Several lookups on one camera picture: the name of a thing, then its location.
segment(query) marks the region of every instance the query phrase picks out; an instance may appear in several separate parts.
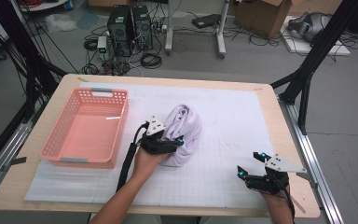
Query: white plastic bag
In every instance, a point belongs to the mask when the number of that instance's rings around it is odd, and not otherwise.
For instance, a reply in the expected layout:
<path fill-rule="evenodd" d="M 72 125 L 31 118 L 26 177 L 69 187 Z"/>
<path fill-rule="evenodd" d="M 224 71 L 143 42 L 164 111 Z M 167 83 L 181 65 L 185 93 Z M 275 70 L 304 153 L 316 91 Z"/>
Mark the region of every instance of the white plastic bag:
<path fill-rule="evenodd" d="M 69 15 L 52 14 L 47 16 L 45 21 L 48 26 L 49 33 L 71 31 L 76 28 L 76 23 L 72 21 Z"/>

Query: gray floor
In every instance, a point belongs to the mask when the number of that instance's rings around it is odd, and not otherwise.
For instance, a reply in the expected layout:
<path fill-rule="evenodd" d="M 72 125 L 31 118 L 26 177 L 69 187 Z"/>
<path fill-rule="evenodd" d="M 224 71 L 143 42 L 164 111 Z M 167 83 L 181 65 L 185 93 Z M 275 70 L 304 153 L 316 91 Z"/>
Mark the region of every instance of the gray floor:
<path fill-rule="evenodd" d="M 46 13 L 63 13 L 61 9 Z M 75 21 L 84 9 L 68 12 Z M 100 18 L 88 30 L 51 34 L 56 44 L 76 69 L 85 63 L 84 36 L 106 23 Z M 226 38 L 227 56 L 217 55 L 212 35 L 175 34 L 173 52 L 167 57 L 162 51 L 159 69 L 142 70 L 143 77 L 224 80 L 234 82 L 271 83 L 294 72 L 304 57 L 289 53 L 283 43 L 278 47 L 259 47 L 248 42 L 247 35 Z M 50 59 L 67 71 L 73 69 L 47 41 Z M 311 84 L 307 130 L 322 166 L 329 187 L 345 223 L 358 223 L 358 49 L 350 49 L 350 57 L 326 58 Z M 139 77 L 140 71 L 130 70 L 128 76 Z M 24 102 L 21 84 L 10 60 L 0 61 L 0 132 Z M 0 223 L 86 223 L 88 214 L 74 213 L 13 213 L 0 212 Z M 164 223 L 190 223 L 182 217 L 165 217 Z M 266 223 L 252 218 L 248 223 Z M 296 223 L 326 223 L 324 216 L 299 219 Z"/>

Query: basket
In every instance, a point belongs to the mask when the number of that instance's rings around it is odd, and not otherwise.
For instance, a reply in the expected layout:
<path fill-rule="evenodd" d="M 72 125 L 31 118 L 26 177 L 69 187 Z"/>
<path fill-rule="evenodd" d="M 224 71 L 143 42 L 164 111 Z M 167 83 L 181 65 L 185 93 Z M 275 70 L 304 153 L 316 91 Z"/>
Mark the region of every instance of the basket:
<path fill-rule="evenodd" d="M 124 90 L 72 91 L 40 158 L 54 165 L 114 168 L 129 110 Z"/>

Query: lavender cloth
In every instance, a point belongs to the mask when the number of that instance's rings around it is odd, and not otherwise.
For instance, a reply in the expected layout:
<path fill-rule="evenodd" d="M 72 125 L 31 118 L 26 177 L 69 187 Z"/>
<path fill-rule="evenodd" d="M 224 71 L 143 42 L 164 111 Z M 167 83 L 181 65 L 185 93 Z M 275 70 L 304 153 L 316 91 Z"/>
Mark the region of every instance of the lavender cloth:
<path fill-rule="evenodd" d="M 197 149 L 198 137 L 201 132 L 199 115 L 188 105 L 178 105 L 165 120 L 165 126 L 163 139 L 173 140 L 183 135 L 185 143 L 160 164 L 183 166 Z"/>

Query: white bracket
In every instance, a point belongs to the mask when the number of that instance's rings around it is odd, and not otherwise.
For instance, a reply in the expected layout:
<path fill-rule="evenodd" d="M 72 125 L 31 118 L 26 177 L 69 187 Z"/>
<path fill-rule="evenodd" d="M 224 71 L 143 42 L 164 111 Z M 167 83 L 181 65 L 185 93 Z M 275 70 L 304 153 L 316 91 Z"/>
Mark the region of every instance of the white bracket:
<path fill-rule="evenodd" d="M 307 172 L 307 169 L 305 169 L 304 167 L 297 165 L 294 162 L 279 156 L 278 154 L 275 154 L 274 157 L 272 157 L 267 161 L 266 167 L 279 172 L 294 172 L 294 173 Z"/>
<path fill-rule="evenodd" d="M 150 120 L 148 120 L 148 122 L 149 122 L 149 127 L 147 128 L 146 131 L 147 136 L 165 130 L 165 125 L 161 121 L 156 119 L 155 116 L 153 116 Z"/>

